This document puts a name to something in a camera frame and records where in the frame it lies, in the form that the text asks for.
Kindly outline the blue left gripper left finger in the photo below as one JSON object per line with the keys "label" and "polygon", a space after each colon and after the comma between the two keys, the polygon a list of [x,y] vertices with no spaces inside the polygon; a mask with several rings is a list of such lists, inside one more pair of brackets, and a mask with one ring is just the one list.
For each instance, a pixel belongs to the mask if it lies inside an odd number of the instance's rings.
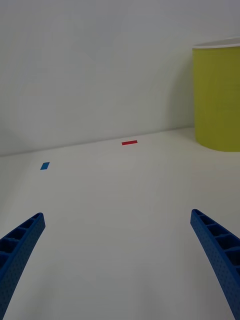
{"label": "blue left gripper left finger", "polygon": [[0,319],[3,319],[26,264],[46,227],[39,212],[0,239]]}

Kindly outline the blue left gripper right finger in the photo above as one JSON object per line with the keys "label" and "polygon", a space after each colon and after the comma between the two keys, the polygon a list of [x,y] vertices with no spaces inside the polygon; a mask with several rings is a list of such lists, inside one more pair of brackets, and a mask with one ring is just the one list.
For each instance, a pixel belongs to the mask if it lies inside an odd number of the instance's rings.
{"label": "blue left gripper right finger", "polygon": [[233,317],[240,319],[240,239],[197,209],[192,226],[221,286]]}

